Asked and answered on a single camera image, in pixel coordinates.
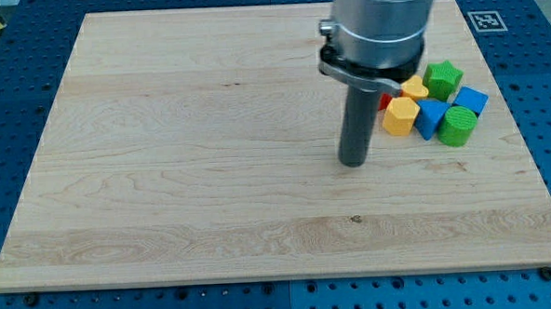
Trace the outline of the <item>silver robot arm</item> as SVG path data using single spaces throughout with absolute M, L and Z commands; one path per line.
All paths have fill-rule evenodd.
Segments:
M 318 70 L 348 87 L 397 96 L 419 66 L 433 0 L 333 0 L 318 24 Z

